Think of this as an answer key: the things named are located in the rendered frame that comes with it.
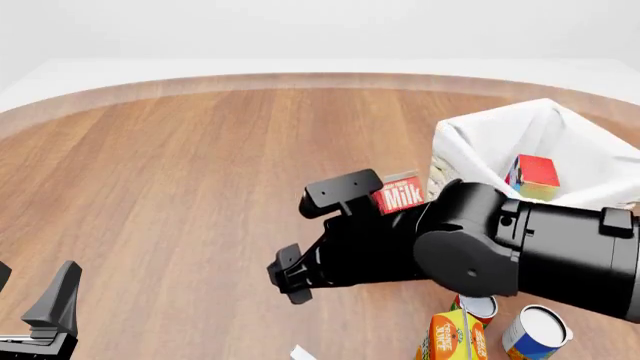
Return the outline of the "white cloth basket lining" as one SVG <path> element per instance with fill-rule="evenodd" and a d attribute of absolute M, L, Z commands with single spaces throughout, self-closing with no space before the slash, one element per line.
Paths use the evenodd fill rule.
<path fill-rule="evenodd" d="M 505 182 L 517 155 L 550 158 L 560 188 L 553 205 L 599 210 L 640 200 L 640 149 L 555 101 L 537 99 L 437 123 L 432 156 L 457 179 L 492 185 L 521 197 Z"/>

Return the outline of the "red tin with white lid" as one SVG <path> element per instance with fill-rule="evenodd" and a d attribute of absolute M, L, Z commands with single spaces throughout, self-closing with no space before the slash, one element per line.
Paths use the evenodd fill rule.
<path fill-rule="evenodd" d="M 493 296 L 477 298 L 458 294 L 455 296 L 450 310 L 455 311 L 462 308 L 465 308 L 468 314 L 482 323 L 484 328 L 487 328 L 498 313 L 498 303 Z"/>

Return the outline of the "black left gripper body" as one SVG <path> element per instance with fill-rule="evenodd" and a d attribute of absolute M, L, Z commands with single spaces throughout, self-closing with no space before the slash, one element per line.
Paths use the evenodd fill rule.
<path fill-rule="evenodd" d="M 71 360 L 77 343 L 75 332 L 56 332 L 47 338 L 0 335 L 0 360 Z"/>

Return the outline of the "red-topped colourful box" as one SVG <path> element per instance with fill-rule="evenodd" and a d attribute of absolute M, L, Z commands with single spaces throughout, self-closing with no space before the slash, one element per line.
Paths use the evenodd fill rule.
<path fill-rule="evenodd" d="M 521 197 L 551 201 L 560 188 L 559 178 L 550 158 L 517 155 L 505 182 Z"/>

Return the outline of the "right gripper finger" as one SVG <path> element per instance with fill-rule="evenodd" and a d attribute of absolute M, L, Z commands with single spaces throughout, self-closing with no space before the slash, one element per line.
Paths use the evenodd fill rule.
<path fill-rule="evenodd" d="M 313 299 L 312 289 L 307 286 L 288 287 L 285 294 L 293 305 L 302 305 Z"/>
<path fill-rule="evenodd" d="M 275 266 L 290 267 L 301 258 L 301 251 L 297 243 L 281 248 L 275 255 Z"/>

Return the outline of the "blue and yellow tin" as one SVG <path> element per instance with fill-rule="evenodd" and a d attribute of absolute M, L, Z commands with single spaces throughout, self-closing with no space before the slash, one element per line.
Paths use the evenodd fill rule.
<path fill-rule="evenodd" d="M 502 347 L 511 360 L 547 360 L 573 337 L 555 311 L 527 305 L 503 333 Z"/>

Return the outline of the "red milk carton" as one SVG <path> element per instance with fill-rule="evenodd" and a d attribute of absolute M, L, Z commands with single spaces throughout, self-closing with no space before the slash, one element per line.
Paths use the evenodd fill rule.
<path fill-rule="evenodd" d="M 382 182 L 383 187 L 373 194 L 373 199 L 382 215 L 426 203 L 416 170 L 385 176 Z"/>

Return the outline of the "orange juice carton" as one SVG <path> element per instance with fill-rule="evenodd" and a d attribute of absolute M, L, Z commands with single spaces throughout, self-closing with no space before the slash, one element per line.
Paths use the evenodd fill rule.
<path fill-rule="evenodd" d="M 435 314 L 415 360 L 488 360 L 483 324 L 463 309 Z"/>

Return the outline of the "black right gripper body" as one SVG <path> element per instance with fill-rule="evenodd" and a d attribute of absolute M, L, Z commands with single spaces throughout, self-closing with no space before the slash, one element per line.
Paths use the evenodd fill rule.
<path fill-rule="evenodd" d="M 301 252 L 301 258 L 293 266 L 277 267 L 273 260 L 266 268 L 271 284 L 282 294 L 292 286 L 307 286 L 311 289 L 330 288 L 331 281 L 324 274 L 321 259 L 321 249 L 327 242 L 327 239 L 318 239 L 305 253 Z"/>

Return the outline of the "wicker basket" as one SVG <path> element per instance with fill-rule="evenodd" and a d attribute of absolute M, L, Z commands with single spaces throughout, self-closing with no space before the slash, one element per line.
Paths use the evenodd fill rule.
<path fill-rule="evenodd" d="M 448 182 L 457 178 L 458 173 L 447 161 L 433 155 L 431 157 L 429 176 L 426 183 L 426 199 L 429 201 L 434 200 Z M 640 211 L 640 200 L 618 203 L 614 207 L 618 209 Z"/>

